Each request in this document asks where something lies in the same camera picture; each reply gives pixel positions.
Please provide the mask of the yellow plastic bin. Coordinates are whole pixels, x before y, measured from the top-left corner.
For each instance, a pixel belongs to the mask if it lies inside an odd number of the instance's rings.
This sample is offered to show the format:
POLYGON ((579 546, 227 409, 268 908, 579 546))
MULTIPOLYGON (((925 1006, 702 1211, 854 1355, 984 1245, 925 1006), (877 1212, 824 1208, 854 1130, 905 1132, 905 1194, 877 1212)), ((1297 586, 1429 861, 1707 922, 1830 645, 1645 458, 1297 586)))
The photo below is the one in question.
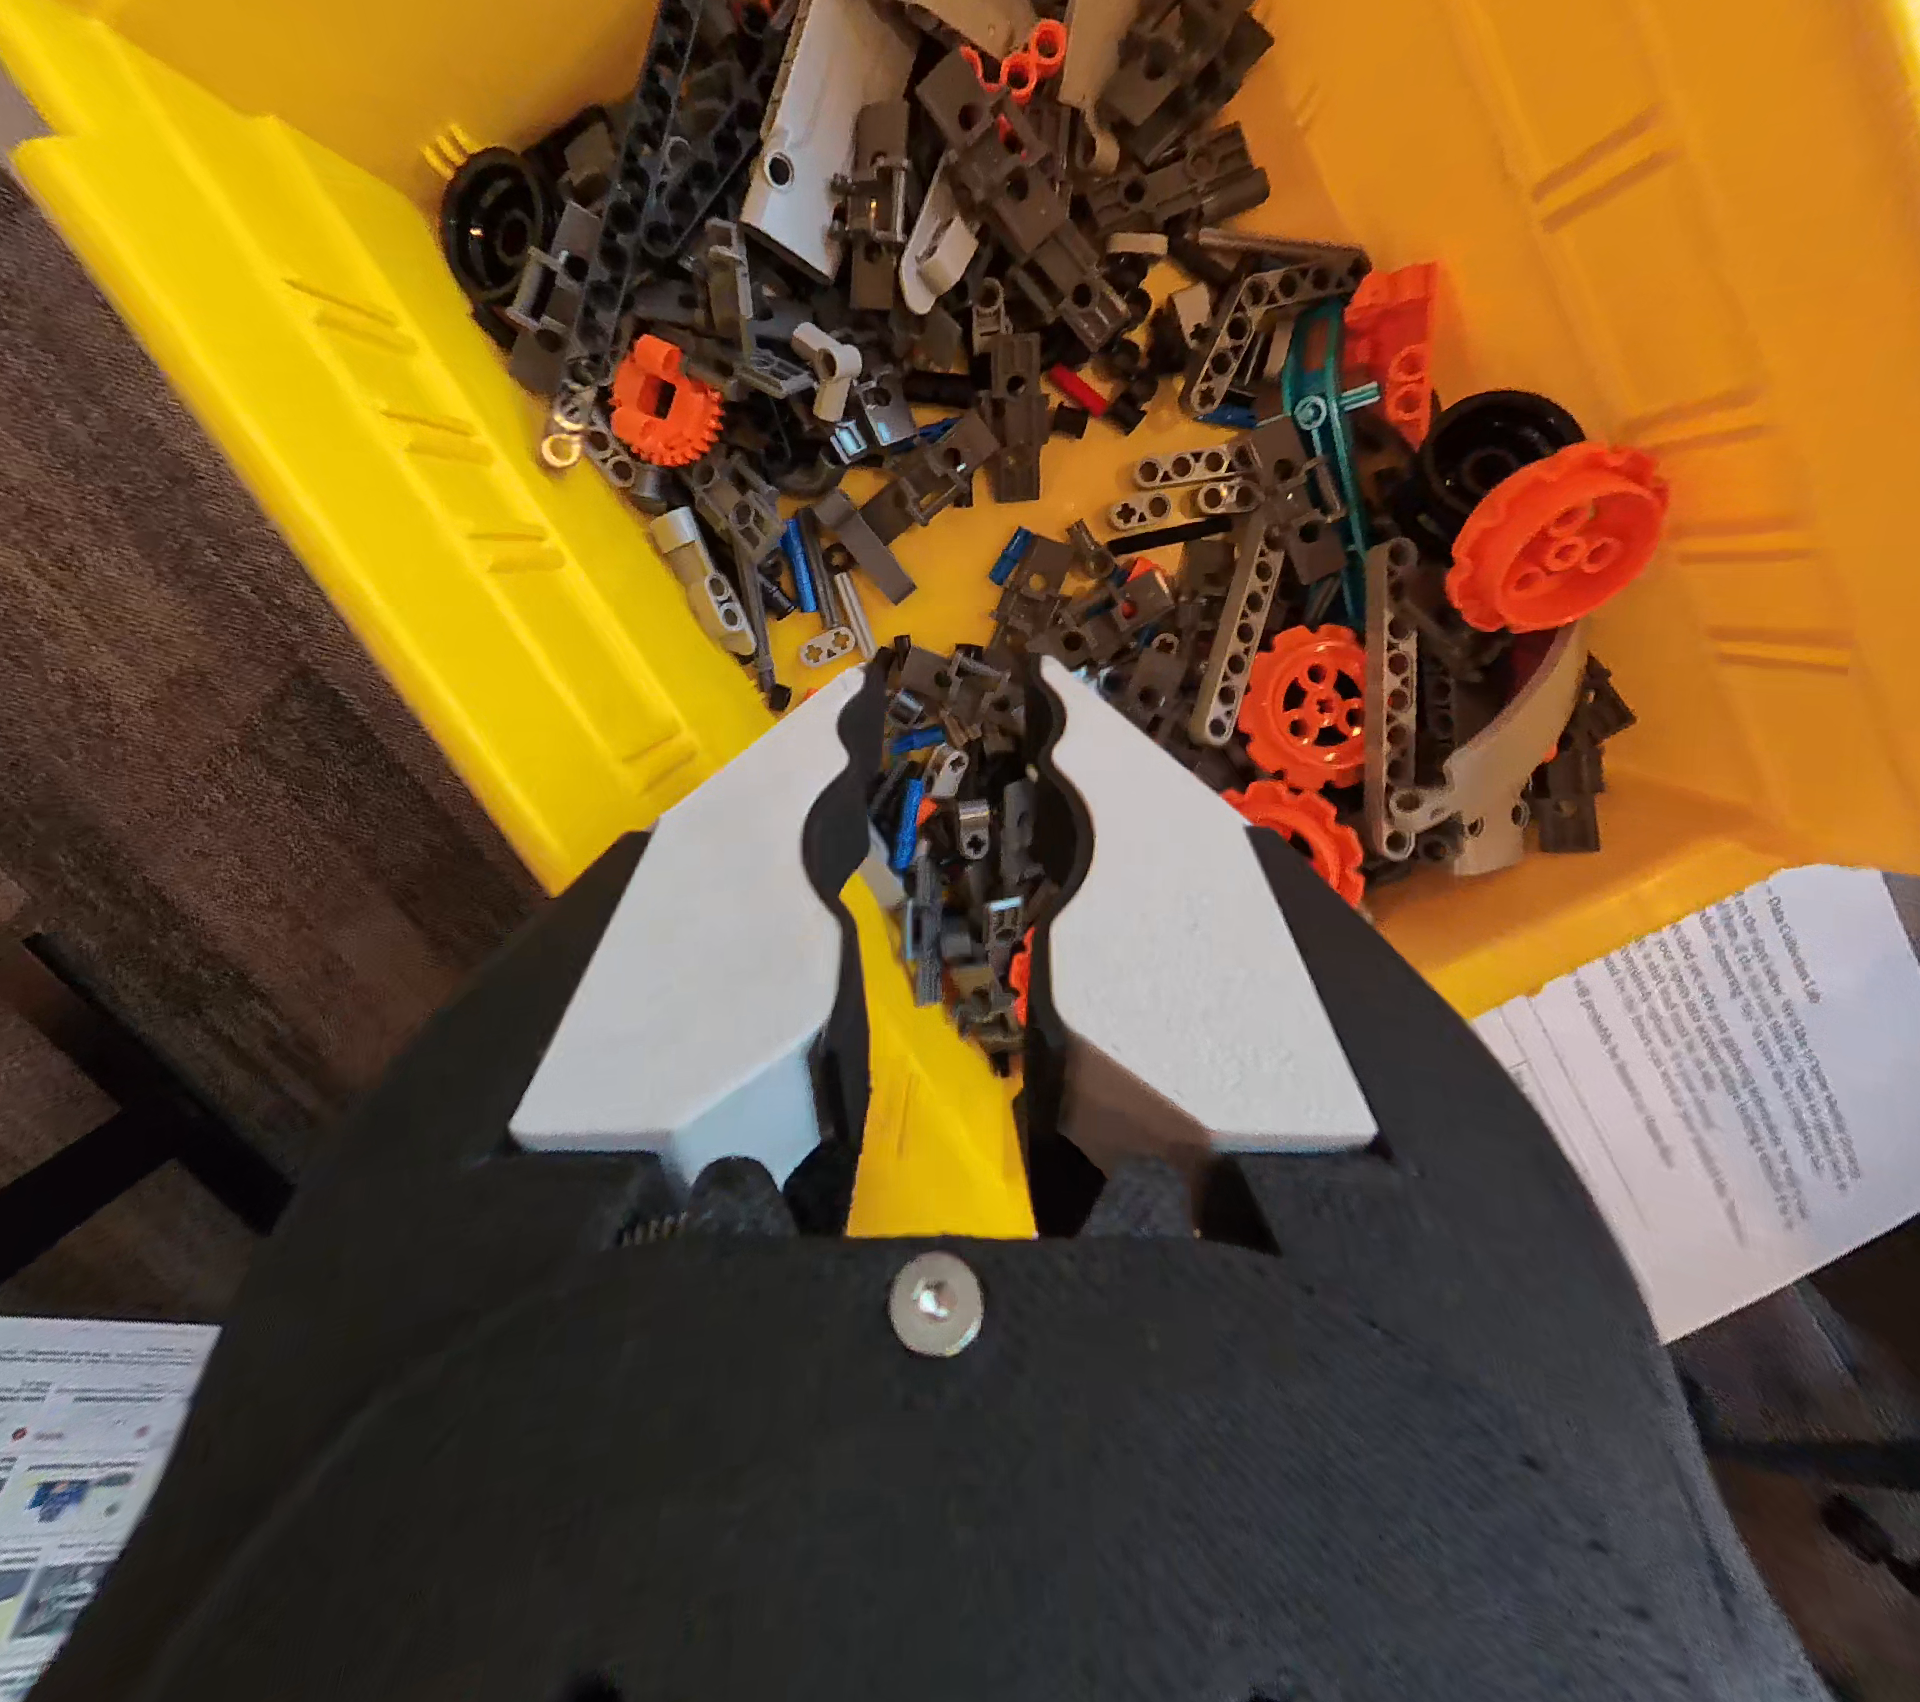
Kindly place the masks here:
MULTIPOLYGON (((548 893, 766 728, 427 215, 625 94, 658 0, 4 0, 39 209, 548 893)), ((1417 876, 1457 1012, 1794 867, 1916 875, 1916 0, 1263 0, 1283 237, 1439 262, 1436 380, 1650 454, 1602 853, 1417 876)))

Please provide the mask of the printed paper sheet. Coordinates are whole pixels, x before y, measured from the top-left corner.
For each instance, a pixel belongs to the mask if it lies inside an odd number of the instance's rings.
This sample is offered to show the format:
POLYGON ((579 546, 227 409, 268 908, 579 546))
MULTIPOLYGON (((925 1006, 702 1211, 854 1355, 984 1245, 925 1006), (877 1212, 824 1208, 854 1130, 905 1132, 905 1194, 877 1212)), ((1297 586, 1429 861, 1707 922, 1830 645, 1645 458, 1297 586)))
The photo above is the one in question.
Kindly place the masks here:
POLYGON ((1785 869, 1471 1021, 1663 1344, 1916 1222, 1916 906, 1785 869))

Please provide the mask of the teal curved beam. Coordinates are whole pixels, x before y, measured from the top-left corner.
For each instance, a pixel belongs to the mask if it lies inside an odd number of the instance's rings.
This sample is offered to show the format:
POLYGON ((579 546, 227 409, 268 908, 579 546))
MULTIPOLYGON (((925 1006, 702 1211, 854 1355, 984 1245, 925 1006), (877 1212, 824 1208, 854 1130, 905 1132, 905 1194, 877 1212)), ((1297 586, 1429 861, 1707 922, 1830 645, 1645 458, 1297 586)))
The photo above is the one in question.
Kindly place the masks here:
POLYGON ((1375 522, 1359 468, 1353 410, 1342 369, 1348 302, 1321 298, 1297 312, 1281 367, 1283 417, 1305 454, 1293 484, 1297 509, 1285 522, 1292 570, 1307 590, 1327 590, 1327 606, 1309 608, 1307 622, 1339 624, 1367 637, 1373 550, 1390 529, 1375 522))

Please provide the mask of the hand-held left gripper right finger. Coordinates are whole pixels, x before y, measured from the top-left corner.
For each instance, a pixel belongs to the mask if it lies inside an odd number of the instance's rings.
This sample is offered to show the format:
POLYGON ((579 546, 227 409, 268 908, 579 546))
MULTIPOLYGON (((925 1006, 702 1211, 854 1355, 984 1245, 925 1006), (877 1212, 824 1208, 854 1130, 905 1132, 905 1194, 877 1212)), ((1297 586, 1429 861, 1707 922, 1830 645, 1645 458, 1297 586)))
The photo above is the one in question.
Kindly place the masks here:
POLYGON ((1058 1127, 1097 1171, 1335 1156, 1380 1127, 1256 851, 1222 795, 1058 658, 1042 783, 1067 875, 1033 1010, 1061 1050, 1058 1127))

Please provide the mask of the pile of brick parts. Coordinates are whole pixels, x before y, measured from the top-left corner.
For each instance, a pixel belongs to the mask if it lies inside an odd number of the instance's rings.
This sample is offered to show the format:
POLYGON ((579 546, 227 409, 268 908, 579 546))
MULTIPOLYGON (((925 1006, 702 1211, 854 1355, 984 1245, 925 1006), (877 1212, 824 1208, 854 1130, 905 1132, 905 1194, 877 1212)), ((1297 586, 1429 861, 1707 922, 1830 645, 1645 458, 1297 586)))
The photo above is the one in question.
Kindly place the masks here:
POLYGON ((1237 222, 1261 0, 658 0, 631 92, 443 166, 437 242, 540 401, 780 712, 877 658, 871 875, 918 1006, 1019 1066, 1026 666, 1061 662, 1353 906, 1602 846, 1633 727, 1580 613, 1644 573, 1656 464, 1550 397, 1431 385, 1434 265, 1237 222), (1380 529, 1365 637, 1285 525, 1297 312, 1380 529))

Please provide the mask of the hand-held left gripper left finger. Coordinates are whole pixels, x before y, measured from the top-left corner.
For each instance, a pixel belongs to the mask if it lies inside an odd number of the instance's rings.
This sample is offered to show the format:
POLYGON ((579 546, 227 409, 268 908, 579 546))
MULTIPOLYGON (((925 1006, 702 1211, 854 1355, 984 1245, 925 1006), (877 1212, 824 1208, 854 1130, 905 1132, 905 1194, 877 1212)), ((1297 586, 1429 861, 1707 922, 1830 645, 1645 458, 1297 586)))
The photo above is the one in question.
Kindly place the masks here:
POLYGON ((533 1154, 792 1179, 860 1151, 869 1025, 845 894, 871 846, 874 668, 851 666, 650 831, 510 1121, 533 1154))

